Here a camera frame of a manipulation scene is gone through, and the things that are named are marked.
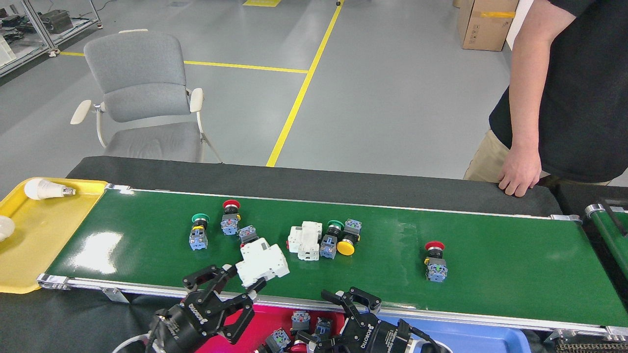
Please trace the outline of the person's right hand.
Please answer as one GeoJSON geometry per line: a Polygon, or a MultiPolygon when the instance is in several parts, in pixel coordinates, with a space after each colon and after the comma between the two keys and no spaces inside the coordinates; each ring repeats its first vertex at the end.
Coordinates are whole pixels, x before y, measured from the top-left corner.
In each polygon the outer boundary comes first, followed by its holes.
{"type": "Polygon", "coordinates": [[[541,171],[541,159],[537,147],[512,147],[507,152],[498,175],[498,187],[506,195],[523,197],[527,190],[540,181],[541,171]]]}

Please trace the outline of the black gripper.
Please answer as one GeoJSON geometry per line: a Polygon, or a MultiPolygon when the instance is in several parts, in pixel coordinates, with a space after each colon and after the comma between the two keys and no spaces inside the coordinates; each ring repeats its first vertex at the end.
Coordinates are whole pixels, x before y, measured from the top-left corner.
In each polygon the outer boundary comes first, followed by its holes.
{"type": "Polygon", "coordinates": [[[222,301],[218,293],[236,275],[237,268],[230,264],[222,267],[213,264],[184,277],[183,285],[190,294],[168,310],[155,312],[150,324],[150,351],[196,351],[215,336],[237,343],[254,317],[253,303],[266,286],[266,280],[259,279],[245,293],[222,301]],[[206,289],[198,291],[205,283],[209,283],[206,289]],[[216,316],[207,313],[217,309],[216,316]],[[239,310],[237,320],[226,325],[227,317],[239,310]]]}
{"type": "Polygon", "coordinates": [[[316,339],[305,332],[297,333],[297,340],[305,342],[307,353],[410,353],[417,345],[411,337],[410,324],[398,320],[397,325],[375,319],[367,322],[367,314],[360,314],[355,306],[359,303],[374,316],[381,310],[382,300],[359,288],[348,291],[322,290],[321,297],[343,307],[348,320],[341,335],[329,339],[316,339]]]}

